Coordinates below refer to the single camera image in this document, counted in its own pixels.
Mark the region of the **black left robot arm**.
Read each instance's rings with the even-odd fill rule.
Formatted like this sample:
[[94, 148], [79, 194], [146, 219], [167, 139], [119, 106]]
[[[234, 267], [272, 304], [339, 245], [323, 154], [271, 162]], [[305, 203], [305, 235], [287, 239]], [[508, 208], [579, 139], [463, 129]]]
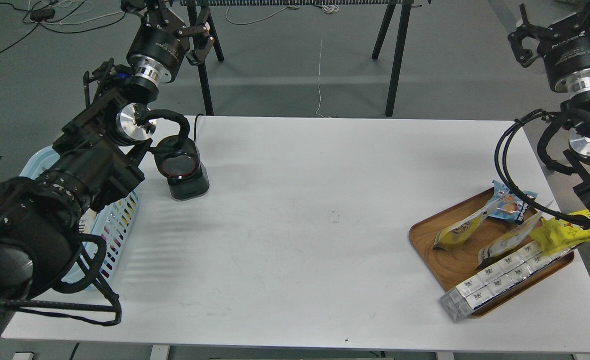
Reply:
[[78, 224], [128, 198], [143, 181], [147, 153], [174, 199], [209, 190], [190, 122], [183, 114], [149, 109], [160, 84], [176, 79], [183, 60], [202, 69], [211, 49], [223, 60], [205, 0], [184, 0], [185, 23], [164, 0], [124, 0], [141, 18], [127, 66], [105, 62], [91, 80], [93, 99], [53, 143], [58, 160], [37, 178], [0, 182], [0, 337], [15, 313], [80, 320], [99, 326], [121, 321], [119, 296], [101, 275], [109, 242]]

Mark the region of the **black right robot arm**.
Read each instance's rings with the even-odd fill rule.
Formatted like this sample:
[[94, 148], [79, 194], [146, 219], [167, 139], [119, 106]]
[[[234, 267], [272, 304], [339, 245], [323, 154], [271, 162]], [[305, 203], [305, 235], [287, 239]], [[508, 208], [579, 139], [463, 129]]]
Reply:
[[520, 5], [520, 13], [521, 25], [508, 36], [514, 57], [524, 68], [542, 59], [549, 88], [567, 93], [569, 99], [561, 104], [559, 112], [538, 109], [517, 120], [496, 147], [495, 166], [506, 185], [521, 195], [507, 170], [509, 143], [516, 130], [544, 117], [549, 126], [537, 143], [537, 155], [548, 170], [580, 176], [581, 183], [573, 191], [589, 214], [564, 214], [533, 200], [529, 205], [557, 219], [590, 228], [590, 1], [580, 12], [547, 26], [531, 23], [524, 4]]

